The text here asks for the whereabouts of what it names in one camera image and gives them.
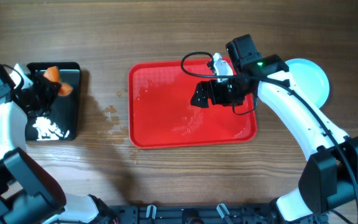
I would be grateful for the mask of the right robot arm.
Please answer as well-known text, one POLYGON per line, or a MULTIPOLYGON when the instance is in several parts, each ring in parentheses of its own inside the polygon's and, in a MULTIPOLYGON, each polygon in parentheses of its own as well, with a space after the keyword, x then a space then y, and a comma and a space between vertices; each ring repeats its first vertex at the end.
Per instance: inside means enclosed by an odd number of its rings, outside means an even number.
POLYGON ((230 58, 215 54, 211 75, 202 75, 191 104, 235 108, 247 95, 265 103, 291 132, 306 159, 296 189, 271 203, 274 223, 292 223, 358 204, 358 136, 337 127, 298 86, 278 56, 230 58))

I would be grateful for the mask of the orange green sponge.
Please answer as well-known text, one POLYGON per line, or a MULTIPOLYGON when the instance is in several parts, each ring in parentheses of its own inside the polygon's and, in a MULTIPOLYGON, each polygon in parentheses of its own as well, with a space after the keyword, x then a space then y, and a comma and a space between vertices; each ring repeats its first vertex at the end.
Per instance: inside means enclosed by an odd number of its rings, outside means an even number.
POLYGON ((60 81, 60 71, 58 67, 49 67, 48 69, 46 69, 43 76, 51 82, 60 84, 58 96, 68 96, 72 93, 73 87, 67 83, 60 81))

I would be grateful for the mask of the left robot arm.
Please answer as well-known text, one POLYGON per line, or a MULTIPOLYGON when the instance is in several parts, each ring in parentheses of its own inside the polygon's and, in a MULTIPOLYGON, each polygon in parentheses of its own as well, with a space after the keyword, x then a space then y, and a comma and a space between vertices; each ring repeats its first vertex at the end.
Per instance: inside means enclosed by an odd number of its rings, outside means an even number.
MULTIPOLYGON (((0 147, 15 134, 8 112, 0 113, 0 147)), ((119 218, 93 195, 65 194, 57 181, 22 148, 0 158, 0 223, 118 223, 119 218)))

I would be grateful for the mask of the light blue plate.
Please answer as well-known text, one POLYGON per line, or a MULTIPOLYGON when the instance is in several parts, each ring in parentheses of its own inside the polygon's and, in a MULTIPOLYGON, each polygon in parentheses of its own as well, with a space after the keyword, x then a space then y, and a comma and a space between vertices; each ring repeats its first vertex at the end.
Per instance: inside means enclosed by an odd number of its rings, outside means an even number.
POLYGON ((329 97, 329 80, 323 69, 316 63, 294 58, 285 62, 302 92, 316 107, 321 108, 329 97))

